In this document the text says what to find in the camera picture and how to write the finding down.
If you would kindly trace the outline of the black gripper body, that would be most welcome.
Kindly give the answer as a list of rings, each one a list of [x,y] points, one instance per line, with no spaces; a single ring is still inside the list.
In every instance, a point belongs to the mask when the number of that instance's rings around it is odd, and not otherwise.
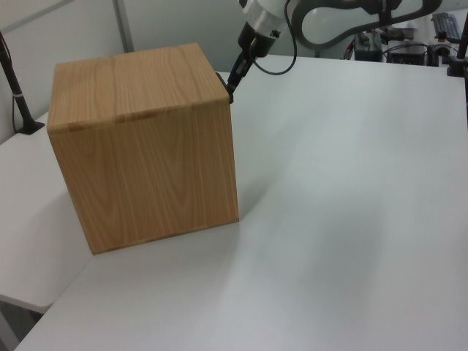
[[[246,58],[266,57],[275,41],[275,37],[265,36],[255,31],[248,23],[244,24],[238,37],[238,44]]]

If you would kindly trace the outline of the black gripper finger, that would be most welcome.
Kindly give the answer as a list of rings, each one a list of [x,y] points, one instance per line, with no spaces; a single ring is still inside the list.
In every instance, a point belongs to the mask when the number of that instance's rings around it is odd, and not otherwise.
[[[251,53],[249,51],[243,50],[235,61],[227,79],[227,90],[229,92],[234,92],[237,89],[238,85],[247,75],[252,65],[253,60]]]

